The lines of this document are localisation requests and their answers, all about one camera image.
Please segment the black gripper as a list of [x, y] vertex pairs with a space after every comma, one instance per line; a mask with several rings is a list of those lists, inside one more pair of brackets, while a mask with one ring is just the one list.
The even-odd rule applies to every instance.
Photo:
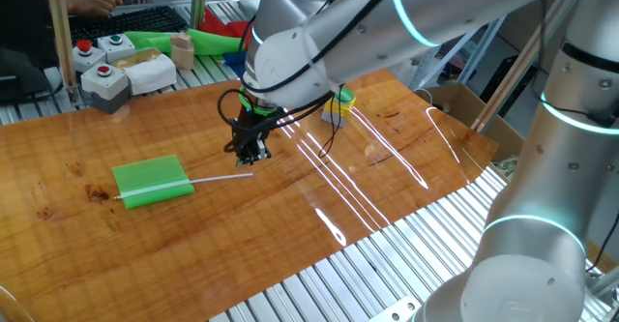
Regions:
[[268, 120], [274, 113], [259, 114], [255, 110], [241, 106], [238, 117], [234, 120], [233, 149], [236, 153], [237, 168], [253, 165], [253, 153], [258, 161], [268, 160], [271, 153], [266, 146], [270, 130], [266, 128]]

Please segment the bare hand at keyboard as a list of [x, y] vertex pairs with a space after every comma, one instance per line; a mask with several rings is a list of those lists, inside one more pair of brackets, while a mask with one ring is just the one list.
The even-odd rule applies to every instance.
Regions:
[[123, 5], [123, 0], [83, 0], [81, 8], [84, 14], [92, 17], [109, 16]]

